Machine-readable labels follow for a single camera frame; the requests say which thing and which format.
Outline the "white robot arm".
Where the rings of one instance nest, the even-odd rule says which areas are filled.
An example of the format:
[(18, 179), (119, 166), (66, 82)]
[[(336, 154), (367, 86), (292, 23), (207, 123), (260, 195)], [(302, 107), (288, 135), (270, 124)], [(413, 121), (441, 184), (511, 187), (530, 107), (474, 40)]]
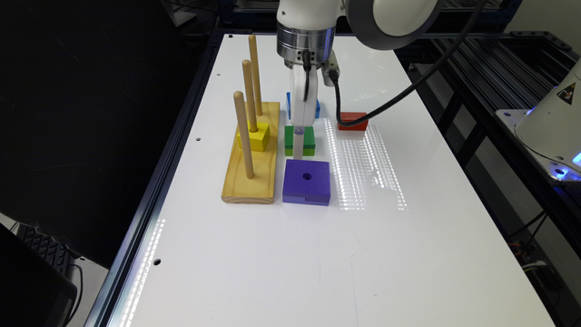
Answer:
[(436, 20), (440, 0), (281, 0), (277, 13), (277, 53), (291, 69), (290, 118), (293, 157), (303, 156), (304, 131), (314, 124), (318, 74), (332, 85), (338, 66), (332, 51), (337, 20), (346, 16), (365, 46), (393, 50), (419, 38)]

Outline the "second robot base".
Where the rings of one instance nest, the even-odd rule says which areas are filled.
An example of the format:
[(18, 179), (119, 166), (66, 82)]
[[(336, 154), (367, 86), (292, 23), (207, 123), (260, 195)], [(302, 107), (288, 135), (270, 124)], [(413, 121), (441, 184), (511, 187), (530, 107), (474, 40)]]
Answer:
[(580, 181), (580, 64), (535, 107), (498, 110), (496, 116), (550, 179)]

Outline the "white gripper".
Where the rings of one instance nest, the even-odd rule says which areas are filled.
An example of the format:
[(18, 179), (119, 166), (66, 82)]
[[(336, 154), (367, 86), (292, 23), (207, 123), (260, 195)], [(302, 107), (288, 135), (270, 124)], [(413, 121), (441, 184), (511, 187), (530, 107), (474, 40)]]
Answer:
[[(308, 72), (301, 64), (295, 64), (290, 81), (290, 120), (293, 126), (311, 126), (316, 116), (318, 76), (315, 68)], [(303, 157), (303, 128), (293, 132), (293, 159)]]

